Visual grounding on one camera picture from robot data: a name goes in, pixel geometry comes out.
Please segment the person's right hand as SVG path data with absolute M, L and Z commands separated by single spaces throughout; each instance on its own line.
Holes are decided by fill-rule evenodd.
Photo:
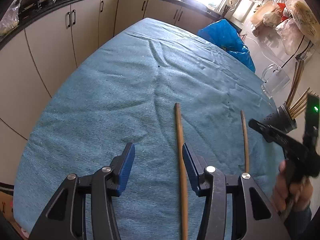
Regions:
M 271 203 L 277 212 L 283 212 L 286 209 L 286 199 L 291 194 L 295 198 L 292 211 L 303 211 L 310 205 L 313 194 L 313 186 L 310 179 L 306 178 L 302 183 L 291 183 L 290 188 L 288 188 L 285 172 L 286 161 L 284 160 L 279 164 L 279 173 L 273 188 Z

